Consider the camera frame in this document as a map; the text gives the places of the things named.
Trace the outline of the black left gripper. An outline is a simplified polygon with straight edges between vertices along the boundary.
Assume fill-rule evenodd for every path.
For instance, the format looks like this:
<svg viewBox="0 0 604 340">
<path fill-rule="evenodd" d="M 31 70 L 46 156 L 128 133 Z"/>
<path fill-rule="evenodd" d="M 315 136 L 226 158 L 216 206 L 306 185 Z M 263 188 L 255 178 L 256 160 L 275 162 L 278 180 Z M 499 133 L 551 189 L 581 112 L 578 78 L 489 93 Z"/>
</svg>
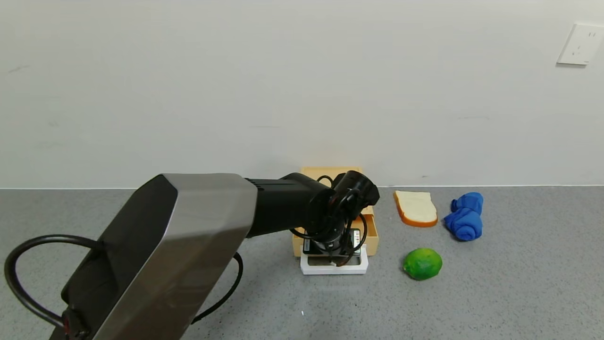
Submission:
<svg viewBox="0 0 604 340">
<path fill-rule="evenodd" d="M 360 256 L 361 230 L 352 228 L 348 236 L 342 236 L 330 243 L 317 243 L 305 239 L 302 243 L 302 253 L 307 256 Z"/>
</svg>

